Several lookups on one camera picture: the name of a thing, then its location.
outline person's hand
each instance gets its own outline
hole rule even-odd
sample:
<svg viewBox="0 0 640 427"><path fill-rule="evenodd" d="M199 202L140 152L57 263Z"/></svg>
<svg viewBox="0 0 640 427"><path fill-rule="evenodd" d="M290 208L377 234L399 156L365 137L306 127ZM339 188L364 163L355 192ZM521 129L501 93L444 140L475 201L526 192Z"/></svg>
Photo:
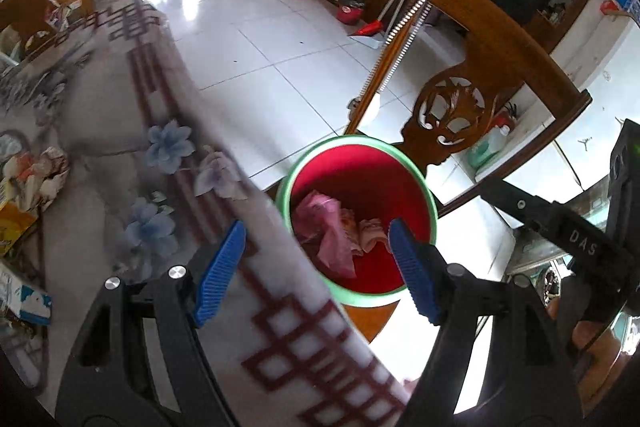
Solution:
<svg viewBox="0 0 640 427"><path fill-rule="evenodd" d="M553 299L546 307L549 316L556 320L560 298ZM572 342L575 347L582 349L594 335L602 329L602 324L596 322L579 322L572 334ZM588 415L600 402L602 397L611 388L613 383L622 373L631 356L620 352L620 341L613 336L610 328L607 328L600 338L588 349L593 355L593 362L578 382L578 393L582 402L584 415Z"/></svg>

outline plastic bottle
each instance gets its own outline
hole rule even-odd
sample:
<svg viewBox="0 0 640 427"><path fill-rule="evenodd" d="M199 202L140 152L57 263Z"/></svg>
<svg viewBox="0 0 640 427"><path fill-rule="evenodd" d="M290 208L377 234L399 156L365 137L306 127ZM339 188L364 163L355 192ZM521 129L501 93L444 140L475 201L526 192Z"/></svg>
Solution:
<svg viewBox="0 0 640 427"><path fill-rule="evenodd" d="M507 144L507 135L509 127L494 127L487 134L482 136L474 145L472 145L466 153L466 158L472 169L478 169L487 163L492 156L500 152Z"/></svg>

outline blue gripper pad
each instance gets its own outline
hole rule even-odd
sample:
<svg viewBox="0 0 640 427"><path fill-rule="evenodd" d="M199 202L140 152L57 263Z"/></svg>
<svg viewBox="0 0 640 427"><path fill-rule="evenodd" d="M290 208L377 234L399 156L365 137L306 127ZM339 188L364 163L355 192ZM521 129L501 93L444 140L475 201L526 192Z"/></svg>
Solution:
<svg viewBox="0 0 640 427"><path fill-rule="evenodd" d="M418 313L437 325L442 311L436 302L435 285L428 272L428 264L422 259L421 246L402 219L391 221L389 247L402 279L409 288Z"/></svg>
<svg viewBox="0 0 640 427"><path fill-rule="evenodd" d="M197 327L201 328L218 313L220 303L225 296L231 277L236 267L246 241L246 229L242 221L234 221L220 244L218 251L205 270L196 290L196 307L193 319Z"/></svg>

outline yellow snack bag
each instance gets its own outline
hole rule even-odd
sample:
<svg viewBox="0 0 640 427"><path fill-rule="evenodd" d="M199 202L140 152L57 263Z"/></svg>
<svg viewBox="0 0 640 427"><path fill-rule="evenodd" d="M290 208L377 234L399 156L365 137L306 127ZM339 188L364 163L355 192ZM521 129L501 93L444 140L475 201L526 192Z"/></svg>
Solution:
<svg viewBox="0 0 640 427"><path fill-rule="evenodd" d="M23 212L14 203L16 190L8 179L0 184L0 257L9 251L19 237L36 221L37 216Z"/></svg>

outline bolt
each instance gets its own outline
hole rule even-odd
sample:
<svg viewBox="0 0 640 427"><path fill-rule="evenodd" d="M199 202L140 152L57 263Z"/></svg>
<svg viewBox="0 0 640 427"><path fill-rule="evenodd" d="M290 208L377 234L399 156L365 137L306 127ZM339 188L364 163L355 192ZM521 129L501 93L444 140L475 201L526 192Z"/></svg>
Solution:
<svg viewBox="0 0 640 427"><path fill-rule="evenodd" d="M107 288L108 290L114 290L118 286L120 286L120 279L118 279L117 277L109 277L104 282L104 287Z"/></svg>
<svg viewBox="0 0 640 427"><path fill-rule="evenodd" d="M513 282L515 283L516 286L519 286L520 288L527 288L531 284L529 277L527 277L526 275L523 275L522 273L518 273L517 275L514 275Z"/></svg>
<svg viewBox="0 0 640 427"><path fill-rule="evenodd" d="M447 273L453 277L462 277L465 274L465 267L462 264L452 263L447 265Z"/></svg>
<svg viewBox="0 0 640 427"><path fill-rule="evenodd" d="M172 266L169 269L169 277L171 279L182 279L187 274L187 269L184 266Z"/></svg>

